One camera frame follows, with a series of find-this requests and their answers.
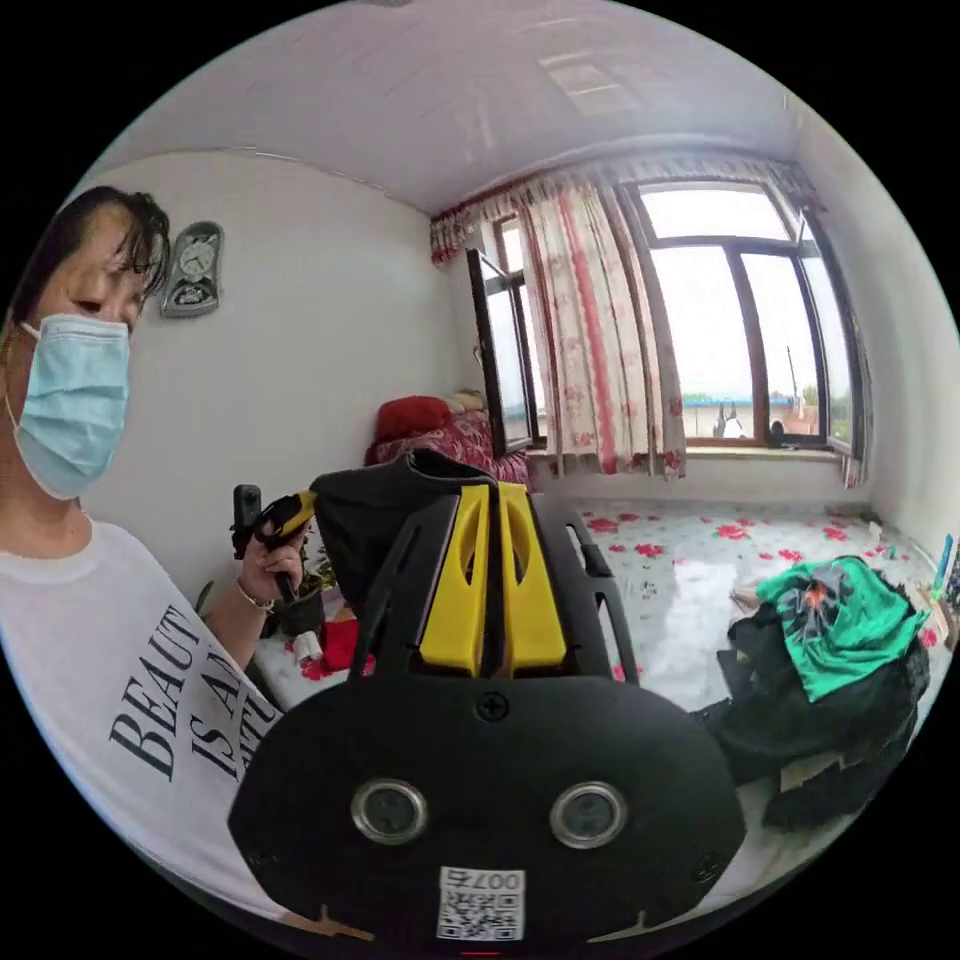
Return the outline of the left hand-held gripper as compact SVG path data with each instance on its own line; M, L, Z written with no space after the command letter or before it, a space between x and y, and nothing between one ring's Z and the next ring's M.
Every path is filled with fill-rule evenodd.
M287 542L313 517L315 499L314 491L307 489L264 506L261 494L233 494L230 531L234 558L242 562L254 536L271 547Z

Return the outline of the person's left hand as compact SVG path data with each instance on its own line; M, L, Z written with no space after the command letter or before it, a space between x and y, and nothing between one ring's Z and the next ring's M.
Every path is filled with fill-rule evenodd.
M238 584L259 607L295 598L303 579L302 546L307 528L298 529L285 543L271 547L254 536L241 562Z

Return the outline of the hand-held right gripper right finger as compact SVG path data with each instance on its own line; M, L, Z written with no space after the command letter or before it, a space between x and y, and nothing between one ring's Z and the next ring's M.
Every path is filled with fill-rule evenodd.
M505 669L512 678L559 668L567 645L530 497L498 487Z

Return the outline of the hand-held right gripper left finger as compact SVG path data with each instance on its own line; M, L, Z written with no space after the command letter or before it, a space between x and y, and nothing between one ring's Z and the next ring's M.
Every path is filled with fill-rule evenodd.
M490 558L487 485L461 490L419 645L426 666L477 677L482 662Z

